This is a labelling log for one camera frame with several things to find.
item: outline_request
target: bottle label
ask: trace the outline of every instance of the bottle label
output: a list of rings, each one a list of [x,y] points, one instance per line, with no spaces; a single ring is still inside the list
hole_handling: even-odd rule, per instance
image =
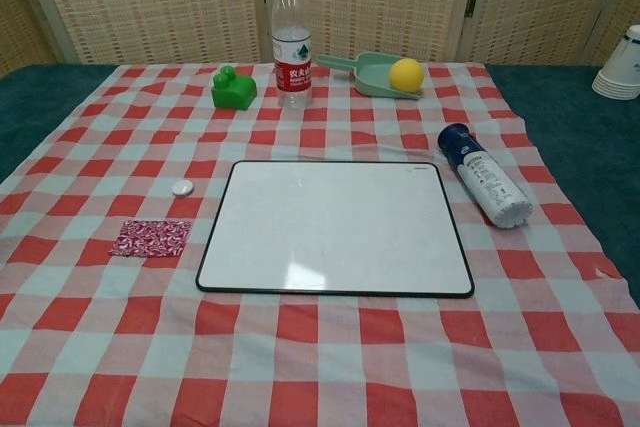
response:
[[[311,37],[303,40],[273,37],[273,57],[280,90],[300,92],[311,87]]]

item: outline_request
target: green toy block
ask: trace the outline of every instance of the green toy block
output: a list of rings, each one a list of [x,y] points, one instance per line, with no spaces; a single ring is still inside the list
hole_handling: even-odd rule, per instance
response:
[[[213,76],[211,95],[216,107],[247,110],[257,93],[256,81],[249,75],[236,75],[230,65],[225,65]]]

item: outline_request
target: plastic bottle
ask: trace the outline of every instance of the plastic bottle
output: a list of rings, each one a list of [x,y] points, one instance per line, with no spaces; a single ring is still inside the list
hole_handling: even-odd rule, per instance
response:
[[[311,31],[303,0],[274,0],[271,35],[278,103],[305,107],[311,102]]]
[[[438,136],[438,146],[491,222],[502,229],[524,223],[531,214],[531,202],[469,134],[466,125],[445,127]]]

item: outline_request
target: whiteboard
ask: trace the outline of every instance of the whiteboard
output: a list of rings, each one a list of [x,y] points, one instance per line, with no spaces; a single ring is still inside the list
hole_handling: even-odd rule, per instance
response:
[[[241,161],[196,276],[204,291],[468,297],[430,163]]]

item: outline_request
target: pink cloth square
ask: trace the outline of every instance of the pink cloth square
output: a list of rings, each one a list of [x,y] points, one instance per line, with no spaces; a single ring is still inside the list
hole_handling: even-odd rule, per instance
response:
[[[109,251],[126,257],[177,257],[184,250],[191,222],[127,220]]]

